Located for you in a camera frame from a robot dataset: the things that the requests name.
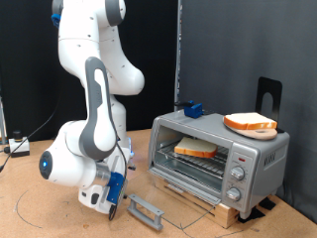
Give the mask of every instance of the blue robot part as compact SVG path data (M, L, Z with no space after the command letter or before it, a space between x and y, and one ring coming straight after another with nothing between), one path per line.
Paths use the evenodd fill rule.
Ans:
M52 14L51 18L53 21L53 25L59 28L60 14Z
M107 184L107 186L110 186L110 190L107 196L108 201L117 204L118 195L121 191L124 180L125 179L121 174L111 172L110 181Z
M133 158L134 156L135 156L135 153L132 151L133 149L132 149L132 140L131 140L131 138L129 137L129 147L130 147L130 151L131 151L131 158Z

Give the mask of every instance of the toaster oven top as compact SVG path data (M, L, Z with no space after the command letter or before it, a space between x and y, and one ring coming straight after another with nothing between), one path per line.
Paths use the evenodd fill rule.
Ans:
M184 115L183 110L168 113L160 116L159 118L169 121L171 124L179 124L192 128L203 133L212 134L217 137L226 139L231 142L239 142L241 145L252 146L260 150L270 148L276 143L279 144L281 140L285 140L288 136L287 133L278 134L276 138L269 141L260 141L252 138L242 136L229 128L223 123L223 115L214 113L206 116L201 116L197 119L192 119Z

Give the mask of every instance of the control panel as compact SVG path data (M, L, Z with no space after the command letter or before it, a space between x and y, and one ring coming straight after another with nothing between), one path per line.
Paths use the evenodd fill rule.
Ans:
M243 209L246 191L250 183L253 159L237 152L233 153L226 182L226 200L237 209Z

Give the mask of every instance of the metal leg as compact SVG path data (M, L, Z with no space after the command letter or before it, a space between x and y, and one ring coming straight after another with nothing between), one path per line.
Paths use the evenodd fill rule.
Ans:
M7 145L6 133L4 130L4 116L2 110L2 97L0 97L0 130L1 130L1 145Z
M242 219L247 219L249 216L250 216L250 214L251 214L251 211L252 210L249 210L249 211L247 211L247 212L240 212L240 217L242 218Z
M130 207L131 209L137 209L137 203L134 200L131 200Z
M155 225L160 225L161 222L161 217L160 216L156 216L155 217Z

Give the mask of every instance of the oven rack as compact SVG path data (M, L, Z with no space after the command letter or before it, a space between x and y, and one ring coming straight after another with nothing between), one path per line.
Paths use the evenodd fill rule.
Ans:
M158 152L166 156L166 158L178 160L213 177L223 179L229 153L229 150L227 148L218 146L216 156L207 159L175 153L174 147L177 144L178 142L161 148L160 150L158 150Z

